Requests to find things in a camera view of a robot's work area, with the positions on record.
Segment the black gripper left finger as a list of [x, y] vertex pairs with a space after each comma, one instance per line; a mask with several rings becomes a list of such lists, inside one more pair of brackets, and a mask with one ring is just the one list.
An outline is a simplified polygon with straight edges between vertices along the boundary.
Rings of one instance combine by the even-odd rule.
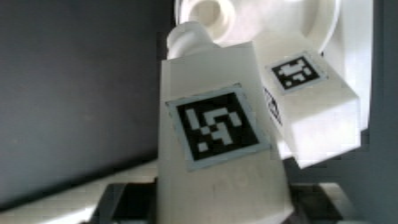
[[89, 220], [82, 224], [157, 223], [157, 182], [113, 183]]

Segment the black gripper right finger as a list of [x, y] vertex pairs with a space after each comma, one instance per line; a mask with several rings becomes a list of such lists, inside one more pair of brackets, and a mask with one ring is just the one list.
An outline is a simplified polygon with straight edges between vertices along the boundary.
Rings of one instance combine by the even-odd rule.
[[363, 224], [363, 216], [336, 183], [296, 183], [290, 193], [296, 210], [287, 224]]

